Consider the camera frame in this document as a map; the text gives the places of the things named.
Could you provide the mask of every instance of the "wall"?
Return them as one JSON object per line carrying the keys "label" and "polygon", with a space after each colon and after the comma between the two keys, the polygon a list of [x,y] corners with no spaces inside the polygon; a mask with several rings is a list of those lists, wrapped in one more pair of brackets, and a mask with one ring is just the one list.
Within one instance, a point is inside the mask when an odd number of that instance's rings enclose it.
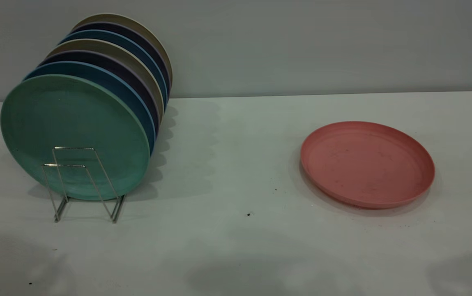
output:
{"label": "wall", "polygon": [[99,12],[155,32],[173,97],[472,90],[472,0],[0,0],[0,100]]}

